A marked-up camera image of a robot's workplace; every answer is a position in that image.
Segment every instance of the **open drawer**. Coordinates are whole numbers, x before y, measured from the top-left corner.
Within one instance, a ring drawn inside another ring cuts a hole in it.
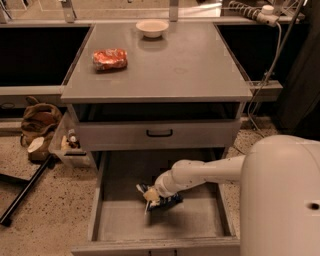
[[[152,184],[181,159],[211,161],[208,149],[104,152],[99,168],[89,240],[74,255],[239,255],[239,239],[217,184],[181,192],[184,201],[145,214],[135,185]]]

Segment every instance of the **black stand leg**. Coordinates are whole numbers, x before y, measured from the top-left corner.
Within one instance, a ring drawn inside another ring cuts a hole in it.
[[[2,175],[2,176],[6,176],[7,182],[11,181],[19,181],[22,183],[26,183],[26,185],[24,186],[24,188],[22,189],[22,191],[17,195],[17,197],[14,199],[14,201],[11,203],[11,205],[9,206],[9,208],[5,211],[5,213],[1,216],[0,218],[0,224],[4,225],[6,227],[9,227],[11,224],[11,219],[10,216],[11,214],[17,209],[17,207],[19,206],[19,204],[21,203],[21,201],[23,200],[23,198],[28,194],[28,192],[30,191],[30,189],[32,188],[32,186],[35,184],[35,182],[38,180],[38,178],[41,176],[41,174],[44,172],[44,170],[49,167],[52,168],[53,164],[54,164],[54,157],[52,155],[49,155],[48,158],[46,159],[46,161],[37,169],[37,171],[33,174],[33,176],[31,177],[30,180],[26,181],[26,180],[21,180],[19,178],[15,178],[15,177],[10,177],[7,175]]]

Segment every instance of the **drawer handle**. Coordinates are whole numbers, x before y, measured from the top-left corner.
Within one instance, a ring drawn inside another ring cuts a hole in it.
[[[174,253],[174,256],[178,256],[178,251],[177,250],[174,250],[173,253]],[[151,251],[148,251],[148,256],[152,256]]]
[[[170,137],[173,135],[173,130],[169,129],[169,130],[164,130],[164,131],[150,131],[150,130],[146,130],[146,134],[148,137]]]
[[[87,152],[70,152],[70,151],[67,151],[64,156],[86,156],[87,155]]]

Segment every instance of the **gray drawer front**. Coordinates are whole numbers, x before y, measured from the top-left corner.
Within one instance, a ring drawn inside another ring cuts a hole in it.
[[[180,123],[80,123],[81,146],[88,151],[229,147],[239,120]]]
[[[121,249],[111,249],[108,245],[100,243],[90,243],[87,246],[75,247],[72,254],[75,256],[240,256],[239,241],[230,241],[213,246],[187,246],[186,248],[166,248],[166,249],[129,249],[124,246]]]

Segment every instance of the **red food package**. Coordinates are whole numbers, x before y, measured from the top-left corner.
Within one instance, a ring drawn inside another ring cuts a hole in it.
[[[126,67],[127,52],[123,49],[96,50],[93,52],[93,64],[96,70]]]

